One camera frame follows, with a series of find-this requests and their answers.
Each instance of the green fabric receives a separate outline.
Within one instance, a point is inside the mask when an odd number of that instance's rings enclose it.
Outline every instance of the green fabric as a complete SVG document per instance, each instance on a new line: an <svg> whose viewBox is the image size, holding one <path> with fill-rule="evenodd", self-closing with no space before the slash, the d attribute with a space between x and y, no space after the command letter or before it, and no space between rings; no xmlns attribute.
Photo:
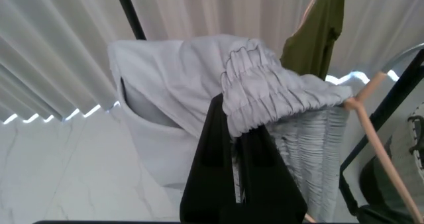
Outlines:
<svg viewBox="0 0 424 224"><path fill-rule="evenodd" d="M315 0L302 26L284 44L280 58L284 68L325 79L334 43L342 32L344 1Z"/></svg>

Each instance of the curtain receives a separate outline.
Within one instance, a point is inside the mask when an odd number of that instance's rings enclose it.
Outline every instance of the curtain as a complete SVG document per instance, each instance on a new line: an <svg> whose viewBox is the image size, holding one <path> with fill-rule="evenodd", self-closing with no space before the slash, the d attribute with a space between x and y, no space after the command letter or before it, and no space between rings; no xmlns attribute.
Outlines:
<svg viewBox="0 0 424 224"><path fill-rule="evenodd" d="M261 38L280 57L310 0L132 0L147 39L227 33ZM424 0L345 0L329 74L368 77L424 42ZM64 119L110 108L106 47L134 39L119 0L0 0L0 120Z"/></svg>

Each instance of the white curtain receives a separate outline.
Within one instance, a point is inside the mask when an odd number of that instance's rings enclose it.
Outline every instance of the white curtain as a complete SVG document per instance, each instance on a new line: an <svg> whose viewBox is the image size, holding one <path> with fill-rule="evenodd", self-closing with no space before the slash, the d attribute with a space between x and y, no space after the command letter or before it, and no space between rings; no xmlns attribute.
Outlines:
<svg viewBox="0 0 424 224"><path fill-rule="evenodd" d="M310 0L132 0L147 39L228 33L279 56ZM424 0L346 0L329 73L368 75L424 42ZM0 0L0 120L63 119L115 102L108 42L134 39L119 0Z"/></svg>

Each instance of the white marble tile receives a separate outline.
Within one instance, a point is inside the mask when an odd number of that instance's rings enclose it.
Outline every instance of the white marble tile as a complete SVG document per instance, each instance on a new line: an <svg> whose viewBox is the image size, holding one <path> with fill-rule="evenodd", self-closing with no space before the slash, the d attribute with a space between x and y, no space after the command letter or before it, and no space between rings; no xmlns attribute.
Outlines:
<svg viewBox="0 0 424 224"><path fill-rule="evenodd" d="M0 125L0 223L44 217L84 125L82 117Z"/></svg>
<svg viewBox="0 0 424 224"><path fill-rule="evenodd" d="M46 219L178 220L143 168L120 116L114 108L87 119Z"/></svg>

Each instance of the black metal rod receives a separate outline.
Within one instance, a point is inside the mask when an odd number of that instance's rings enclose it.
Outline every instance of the black metal rod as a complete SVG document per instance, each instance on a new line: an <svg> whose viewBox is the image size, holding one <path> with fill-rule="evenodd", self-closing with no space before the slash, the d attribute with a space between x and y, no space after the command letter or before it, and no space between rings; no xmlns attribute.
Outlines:
<svg viewBox="0 0 424 224"><path fill-rule="evenodd" d="M127 16L128 22L132 28L132 32L138 40L146 40L143 28L141 27L140 21L138 20L137 13L135 12L133 2L131 0L119 0L122 8L124 9L125 15Z"/></svg>
<svg viewBox="0 0 424 224"><path fill-rule="evenodd" d="M390 115L399 107L417 84L423 79L424 73L421 64L424 62L424 49L421 49L414 57L412 62L400 76L389 94L383 99L376 111L370 116L371 123L376 131L389 119ZM368 143L366 135L362 137L360 142L355 146L352 152L347 156L340 167L342 173L347 166L358 156L360 151Z"/></svg>

